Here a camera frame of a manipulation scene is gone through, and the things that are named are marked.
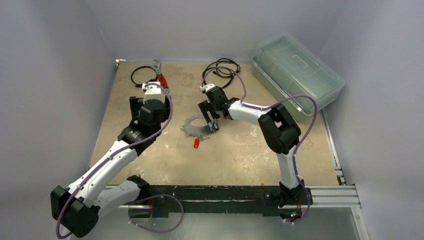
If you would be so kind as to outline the large metal keyring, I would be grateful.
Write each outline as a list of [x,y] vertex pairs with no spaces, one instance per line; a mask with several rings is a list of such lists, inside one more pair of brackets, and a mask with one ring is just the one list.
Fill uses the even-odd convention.
[[193,125],[192,122],[197,119],[204,120],[204,117],[202,115],[192,115],[189,118],[187,118],[185,120],[185,123],[180,127],[180,130],[184,132],[187,138],[188,137],[199,138],[200,141],[204,141],[204,140],[210,139],[210,135],[218,131],[215,129],[210,130],[208,124],[202,125],[202,126]]

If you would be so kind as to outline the red tagged key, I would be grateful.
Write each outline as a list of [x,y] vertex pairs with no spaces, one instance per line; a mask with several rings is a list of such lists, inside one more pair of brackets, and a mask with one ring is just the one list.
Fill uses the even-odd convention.
[[201,140],[199,138],[195,138],[194,143],[193,143],[193,148],[198,149],[199,146],[200,146],[200,142],[201,142]]

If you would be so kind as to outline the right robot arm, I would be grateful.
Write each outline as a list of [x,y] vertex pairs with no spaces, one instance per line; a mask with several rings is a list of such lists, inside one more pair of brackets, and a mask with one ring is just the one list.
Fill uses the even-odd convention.
[[310,189],[297,168],[297,149],[301,144],[301,129],[282,105],[260,106],[243,103],[241,99],[227,98],[224,90],[212,83],[200,87],[207,99],[198,104],[208,128],[219,130],[217,119],[245,121],[260,127],[267,146],[276,153],[280,170],[280,203],[310,206],[313,202]]

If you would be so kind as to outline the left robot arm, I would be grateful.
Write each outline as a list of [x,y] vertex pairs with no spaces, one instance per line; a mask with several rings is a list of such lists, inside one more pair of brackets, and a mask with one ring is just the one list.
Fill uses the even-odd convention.
[[149,199],[148,183],[131,176],[106,190],[110,181],[150,147],[173,116],[173,101],[167,96],[130,98],[132,119],[100,160],[67,187],[56,186],[50,193],[55,234],[59,240],[86,236],[105,215],[128,202],[138,205]]

